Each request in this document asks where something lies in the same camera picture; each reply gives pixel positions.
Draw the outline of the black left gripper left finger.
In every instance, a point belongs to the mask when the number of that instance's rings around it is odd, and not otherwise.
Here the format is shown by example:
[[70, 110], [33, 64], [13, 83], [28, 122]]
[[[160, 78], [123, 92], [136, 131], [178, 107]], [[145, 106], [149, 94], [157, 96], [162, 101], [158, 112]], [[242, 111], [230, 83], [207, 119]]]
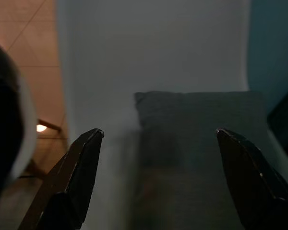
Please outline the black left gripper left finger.
[[104, 133], [81, 134], [47, 174], [29, 207], [21, 230], [79, 230], [85, 221]]

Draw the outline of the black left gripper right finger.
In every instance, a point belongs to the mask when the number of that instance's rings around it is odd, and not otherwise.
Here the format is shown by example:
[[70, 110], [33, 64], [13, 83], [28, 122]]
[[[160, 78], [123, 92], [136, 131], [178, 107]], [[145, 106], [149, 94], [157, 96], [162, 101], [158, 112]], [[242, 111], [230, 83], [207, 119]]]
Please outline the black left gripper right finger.
[[246, 230], [288, 230], [288, 183], [244, 136], [218, 129], [227, 185]]

